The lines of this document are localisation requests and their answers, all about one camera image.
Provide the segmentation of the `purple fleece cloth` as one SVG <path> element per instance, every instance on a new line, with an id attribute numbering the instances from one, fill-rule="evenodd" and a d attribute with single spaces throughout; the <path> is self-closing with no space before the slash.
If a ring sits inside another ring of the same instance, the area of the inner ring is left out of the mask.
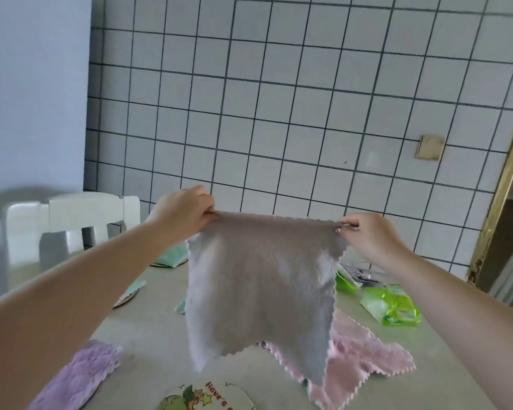
<path id="1" fill-rule="evenodd" d="M 88 340 L 43 388 L 27 410 L 81 410 L 121 363 L 123 348 Z"/>

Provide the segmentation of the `white printed plastic packet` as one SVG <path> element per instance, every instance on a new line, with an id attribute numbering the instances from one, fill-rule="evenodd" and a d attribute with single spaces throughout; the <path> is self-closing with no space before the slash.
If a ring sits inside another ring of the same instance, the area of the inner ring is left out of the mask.
<path id="1" fill-rule="evenodd" d="M 337 273 L 357 289 L 361 288 L 382 288 L 386 283 L 380 279 L 379 275 L 373 274 L 368 269 L 358 268 L 351 263 L 337 264 Z"/>

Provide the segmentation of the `person's right hand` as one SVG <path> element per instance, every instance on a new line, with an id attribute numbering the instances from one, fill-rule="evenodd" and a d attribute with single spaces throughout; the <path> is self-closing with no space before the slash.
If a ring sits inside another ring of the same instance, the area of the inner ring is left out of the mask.
<path id="1" fill-rule="evenodd" d="M 360 214 L 360 228 L 336 228 L 337 233 L 353 246 L 366 261 L 390 271 L 404 257 L 411 254 L 392 223 L 378 213 Z"/>

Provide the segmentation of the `person's right forearm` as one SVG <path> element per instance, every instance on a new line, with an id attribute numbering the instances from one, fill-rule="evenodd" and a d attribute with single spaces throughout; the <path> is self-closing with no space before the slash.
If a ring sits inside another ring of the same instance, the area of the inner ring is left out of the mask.
<path id="1" fill-rule="evenodd" d="M 513 410 L 513 309 L 410 250 L 381 268 L 395 277 L 425 319 L 498 410 Z"/>

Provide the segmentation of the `pink fleece cloth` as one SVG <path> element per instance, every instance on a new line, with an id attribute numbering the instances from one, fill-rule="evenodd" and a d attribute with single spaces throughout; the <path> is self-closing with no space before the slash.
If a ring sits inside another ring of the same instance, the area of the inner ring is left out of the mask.
<path id="1" fill-rule="evenodd" d="M 416 368 L 409 351 L 397 343 L 384 343 L 368 328 L 336 309 L 331 324 L 327 369 L 321 386 L 309 381 L 280 354 L 279 349 L 262 342 L 292 378 L 306 387 L 308 399 L 320 410 L 343 410 L 371 374 L 386 377 Z"/>

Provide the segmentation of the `large green plastic packet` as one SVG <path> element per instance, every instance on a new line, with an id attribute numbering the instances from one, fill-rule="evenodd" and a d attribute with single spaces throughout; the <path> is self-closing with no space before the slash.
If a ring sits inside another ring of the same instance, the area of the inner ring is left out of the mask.
<path id="1" fill-rule="evenodd" d="M 363 287 L 359 303 L 382 325 L 416 326 L 422 322 L 420 310 L 398 285 Z"/>

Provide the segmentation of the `beige wall plate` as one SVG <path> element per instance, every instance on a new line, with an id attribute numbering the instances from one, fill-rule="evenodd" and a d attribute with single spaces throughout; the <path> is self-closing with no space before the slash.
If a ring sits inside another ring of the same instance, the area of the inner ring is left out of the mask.
<path id="1" fill-rule="evenodd" d="M 415 158 L 424 161 L 440 161 L 444 152 L 445 138 L 438 135 L 422 135 L 418 141 Z"/>

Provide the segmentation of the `white wooden chair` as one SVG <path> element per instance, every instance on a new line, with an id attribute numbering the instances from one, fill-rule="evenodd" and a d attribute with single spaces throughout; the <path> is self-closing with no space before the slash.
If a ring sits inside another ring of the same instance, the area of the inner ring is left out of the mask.
<path id="1" fill-rule="evenodd" d="M 14 202 L 5 208 L 8 273 L 37 275 L 42 271 L 41 237 L 65 232 L 70 256 L 84 248 L 82 229 L 91 228 L 96 244 L 107 241 L 107 225 L 122 222 L 126 230 L 141 223 L 140 199 L 103 192 L 61 194 L 47 202 Z"/>

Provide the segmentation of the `grey fleece cloth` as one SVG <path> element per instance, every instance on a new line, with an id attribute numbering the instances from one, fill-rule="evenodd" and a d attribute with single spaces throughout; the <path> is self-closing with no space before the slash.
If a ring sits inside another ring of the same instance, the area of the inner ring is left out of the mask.
<path id="1" fill-rule="evenodd" d="M 322 385 L 348 243 L 339 221 L 220 212 L 186 241 L 185 318 L 195 371 L 259 342 Z"/>

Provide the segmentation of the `gold door frame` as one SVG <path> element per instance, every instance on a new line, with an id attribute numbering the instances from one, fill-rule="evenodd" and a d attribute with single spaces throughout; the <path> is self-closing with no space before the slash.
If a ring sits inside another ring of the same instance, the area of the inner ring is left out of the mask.
<path id="1" fill-rule="evenodd" d="M 496 192 L 491 200 L 483 228 L 479 233 L 477 243 L 472 254 L 471 262 L 468 267 L 466 281 L 475 286 L 478 283 L 479 275 L 490 248 L 493 235 L 496 231 L 500 216 L 502 214 L 505 202 L 508 198 L 510 188 L 513 183 L 513 140 L 506 155 L 504 167 L 499 177 Z"/>

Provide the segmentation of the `person's left hand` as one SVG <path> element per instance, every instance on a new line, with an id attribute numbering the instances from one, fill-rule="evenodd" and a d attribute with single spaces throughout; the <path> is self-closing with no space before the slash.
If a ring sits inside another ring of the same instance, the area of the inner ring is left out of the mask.
<path id="1" fill-rule="evenodd" d="M 207 225 L 200 224 L 200 217 L 208 210 L 215 211 L 214 197 L 198 185 L 161 197 L 145 223 L 159 242 L 170 247 L 204 229 Z"/>

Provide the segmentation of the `small green plastic packet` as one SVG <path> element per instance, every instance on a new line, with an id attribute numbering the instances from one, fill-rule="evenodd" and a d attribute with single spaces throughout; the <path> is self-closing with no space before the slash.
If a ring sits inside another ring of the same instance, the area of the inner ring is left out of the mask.
<path id="1" fill-rule="evenodd" d="M 360 290 L 351 280 L 346 279 L 339 270 L 336 271 L 335 288 L 337 292 L 341 293 L 356 293 Z"/>

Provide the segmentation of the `round cartoon print coaster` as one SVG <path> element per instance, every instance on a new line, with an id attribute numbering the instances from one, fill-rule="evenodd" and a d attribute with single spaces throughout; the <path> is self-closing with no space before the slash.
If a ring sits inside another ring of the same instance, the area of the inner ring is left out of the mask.
<path id="1" fill-rule="evenodd" d="M 236 384 L 216 377 L 201 377 L 169 391 L 156 410 L 256 410 Z"/>

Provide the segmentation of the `person's left forearm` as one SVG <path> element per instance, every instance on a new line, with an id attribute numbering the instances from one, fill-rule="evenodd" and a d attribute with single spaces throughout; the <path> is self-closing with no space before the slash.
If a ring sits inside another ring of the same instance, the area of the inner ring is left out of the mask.
<path id="1" fill-rule="evenodd" d="M 144 223 L 0 297 L 0 410 L 26 410 L 164 251 Z"/>

